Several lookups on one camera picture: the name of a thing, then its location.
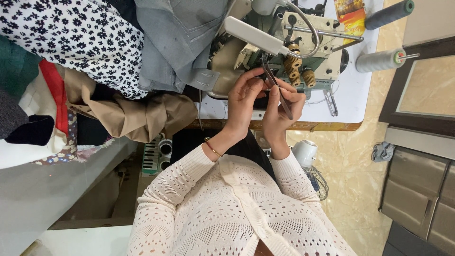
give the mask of wooden door frame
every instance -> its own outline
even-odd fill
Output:
[[[400,128],[455,137],[455,117],[400,113],[396,111],[414,61],[455,55],[455,36],[408,46],[404,50],[407,55],[420,53],[420,57],[406,60],[404,65],[396,70],[379,116],[379,121],[390,123]]]

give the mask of marble floor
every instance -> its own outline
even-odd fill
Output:
[[[400,0],[384,0],[384,7]],[[402,46],[406,18],[379,30],[376,51]],[[386,162],[371,161],[373,145],[384,140],[386,123],[378,122],[395,70],[373,72],[365,118],[354,132],[288,131],[294,145],[309,139],[318,145],[314,166],[329,185],[324,211],[358,256],[380,256],[392,220],[378,212]]]

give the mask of tweezers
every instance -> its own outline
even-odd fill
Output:
[[[289,120],[293,120],[294,117],[292,116],[291,110],[289,110],[289,102],[283,97],[283,94],[281,93],[280,85],[278,85],[277,80],[275,79],[275,76],[273,75],[272,71],[268,67],[268,58],[265,54],[262,55],[261,58],[262,61],[262,68],[264,69],[264,72],[267,76],[268,81],[272,84],[272,87],[274,85],[278,86],[278,90],[280,92],[280,103],[284,108],[284,111],[286,112],[286,115],[288,116]]]

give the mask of bracelet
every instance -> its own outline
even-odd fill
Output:
[[[210,138],[205,138],[205,139],[204,139],[204,140],[205,140],[205,144],[207,144],[207,146],[212,150],[212,152],[215,153],[215,155],[217,155],[218,157],[222,157],[223,155],[218,154],[218,152],[216,152],[216,151],[212,148],[212,146],[210,146],[210,144],[208,143],[208,140],[209,140],[209,139],[210,139]]]

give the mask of white table top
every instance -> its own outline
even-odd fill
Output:
[[[316,4],[324,3],[324,0],[299,1],[300,7],[314,8]],[[368,13],[382,9],[384,0],[364,0],[365,10]],[[337,18],[333,0],[328,0],[325,9],[325,17]],[[340,74],[338,81],[333,83],[335,102],[338,107],[338,116],[332,117],[329,107],[321,90],[312,90],[309,103],[306,104],[299,121],[301,122],[333,122],[333,123],[359,123],[363,121],[368,99],[368,91],[371,81],[371,73],[359,73],[355,68],[355,61],[361,54],[376,52],[379,29],[365,30],[364,41],[346,48],[349,53],[349,64],[346,70]],[[202,119],[226,119],[228,117],[228,103],[224,100],[216,100],[208,95],[203,95],[201,105]],[[264,111],[254,111],[252,120],[261,120]]]

